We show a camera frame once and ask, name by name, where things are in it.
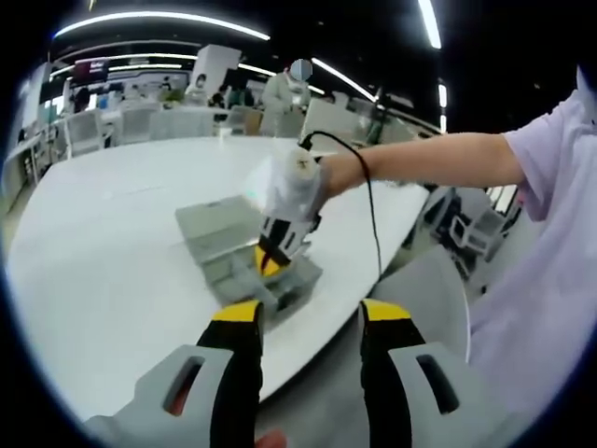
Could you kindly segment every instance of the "ceiling light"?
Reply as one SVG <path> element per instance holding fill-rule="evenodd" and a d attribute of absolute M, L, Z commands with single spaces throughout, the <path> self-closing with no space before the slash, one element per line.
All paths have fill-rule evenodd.
<path fill-rule="evenodd" d="M 122 70 L 141 70 L 145 68 L 182 68 L 180 63 L 140 63 L 138 65 L 122 65 L 121 67 L 110 67 L 110 72 L 120 72 Z"/>
<path fill-rule="evenodd" d="M 324 70 L 326 70 L 328 73 L 330 73 L 330 74 L 334 75 L 335 77 L 338 77 L 339 79 L 341 79 L 342 81 L 344 81 L 346 84 L 348 84 L 353 89 L 355 89 L 356 91 L 358 91 L 359 93 L 361 93 L 365 98 L 367 98 L 368 100 L 370 100 L 372 103 L 375 103 L 376 100 L 375 100 L 375 97 L 372 94 L 370 94 L 368 91 L 366 91 L 361 86 L 359 86 L 358 84 L 356 84 L 353 80 L 351 80 L 347 76 L 345 76 L 342 73 L 340 73 L 335 68 L 332 68 L 329 65 L 327 65 L 326 63 L 321 62 L 317 58 L 312 58 L 312 62 L 315 65 L 317 65 L 317 66 L 323 68 Z"/>
<path fill-rule="evenodd" d="M 323 94 L 325 94 L 325 92 L 324 92 L 324 91 L 322 91 L 321 89 L 317 89 L 317 88 L 316 88 L 316 87 L 314 87 L 314 86 L 309 86 L 309 90 L 310 90 L 310 91 L 314 91 L 315 93 L 319 93 L 320 95 L 323 95 Z"/>
<path fill-rule="evenodd" d="M 441 49 L 439 30 L 437 29 L 436 14 L 433 12 L 431 0 L 419 0 L 419 8 L 423 13 L 423 22 L 429 37 L 429 43 L 434 49 Z"/>
<path fill-rule="evenodd" d="M 446 86 L 439 84 L 437 86 L 437 91 L 439 92 L 439 105 L 441 107 L 446 107 L 448 105 L 448 91 L 446 90 Z"/>
<path fill-rule="evenodd" d="M 202 23 L 210 23 L 216 26 L 222 26 L 229 28 L 230 30 L 245 33 L 246 35 L 252 35 L 263 40 L 270 40 L 268 35 L 264 35 L 259 31 L 246 28 L 229 21 L 219 21 L 218 19 L 212 19 L 204 16 L 197 16 L 195 14 L 185 14 L 181 12 L 166 12 L 166 11 L 134 11 L 134 12 L 117 12 L 115 14 L 106 14 L 104 16 L 94 17 L 85 21 L 78 21 L 62 28 L 58 33 L 54 35 L 54 38 L 70 33 L 78 28 L 93 25 L 95 23 L 101 23 L 103 21 L 117 21 L 121 19 L 140 19 L 140 18 L 161 18 L 161 19 L 179 19 L 182 21 L 199 21 Z"/>
<path fill-rule="evenodd" d="M 73 68 L 75 68 L 74 65 L 68 65 L 67 67 L 61 68 L 60 70 L 56 70 L 55 72 L 49 74 L 49 79 L 51 80 L 53 77 L 56 77 L 62 73 L 70 72 Z"/>
<path fill-rule="evenodd" d="M 117 56 L 104 56 L 100 58 L 80 59 L 77 63 L 91 63 L 93 61 L 115 61 L 117 59 L 135 59 L 135 58 L 168 58 L 168 59 L 186 59 L 188 61 L 197 61 L 197 56 L 192 54 L 176 54 L 176 53 L 134 53 L 134 54 L 119 54 Z"/>
<path fill-rule="evenodd" d="M 239 63 L 239 68 L 244 70 L 250 70 L 252 72 L 260 73 L 261 75 L 267 75 L 268 77 L 274 77 L 275 73 L 270 70 L 264 70 L 263 68 L 254 67 L 253 65 L 247 65 L 246 63 Z"/>

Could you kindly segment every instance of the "ceiling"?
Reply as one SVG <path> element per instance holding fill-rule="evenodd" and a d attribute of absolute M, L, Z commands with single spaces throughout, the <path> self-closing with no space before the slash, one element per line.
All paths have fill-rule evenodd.
<path fill-rule="evenodd" d="M 89 17 L 85 3 L 64 24 Z M 271 40 L 202 23 L 113 21 L 57 37 L 51 57 L 148 39 L 178 43 L 129 44 L 66 61 L 150 51 L 195 54 L 198 46 L 208 43 L 240 49 L 245 63 L 274 72 L 294 59 L 317 57 L 372 93 L 383 86 L 388 93 L 410 99 L 414 109 L 403 110 L 434 124 L 441 113 L 437 98 L 441 79 L 448 88 L 450 132 L 500 132 L 521 126 L 548 111 L 574 87 L 574 61 L 558 49 L 562 48 L 558 30 L 568 17 L 562 7 L 550 7 L 546 0 L 432 3 L 442 49 L 429 45 L 417 0 L 97 0 L 93 15 L 124 10 L 187 12 L 238 23 L 268 34 Z M 360 97 L 318 68 L 311 83 Z"/>

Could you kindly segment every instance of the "black cable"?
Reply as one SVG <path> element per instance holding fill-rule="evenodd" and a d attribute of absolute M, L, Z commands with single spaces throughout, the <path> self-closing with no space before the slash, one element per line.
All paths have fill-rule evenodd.
<path fill-rule="evenodd" d="M 358 161 L 361 163 L 361 168 L 363 169 L 363 175 L 365 176 L 365 180 L 367 182 L 367 188 L 369 192 L 369 206 L 371 207 L 371 224 L 373 225 L 373 238 L 375 238 L 375 246 L 377 247 L 377 267 L 379 271 L 379 278 L 382 277 L 382 250 L 380 249 L 380 239 L 377 236 L 377 223 L 375 222 L 375 206 L 373 205 L 373 190 L 371 189 L 371 175 L 369 173 L 369 168 L 356 149 L 351 147 L 349 144 L 345 143 L 341 139 L 339 139 L 336 135 L 332 133 L 327 133 L 325 131 L 313 131 L 309 133 L 305 138 L 303 138 L 302 142 L 298 145 L 308 151 L 312 148 L 312 138 L 315 135 L 323 135 L 327 138 L 331 138 L 339 145 L 345 147 L 349 151 L 351 151 L 355 156 L 358 158 Z"/>

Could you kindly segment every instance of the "lavender shirt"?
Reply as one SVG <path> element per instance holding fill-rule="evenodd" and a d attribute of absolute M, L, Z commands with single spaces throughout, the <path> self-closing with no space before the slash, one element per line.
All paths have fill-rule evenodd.
<path fill-rule="evenodd" d="M 476 303 L 470 362 L 511 411 L 531 418 L 555 398 L 597 320 L 597 97 L 582 76 L 550 115 L 506 133 L 545 229 Z"/>

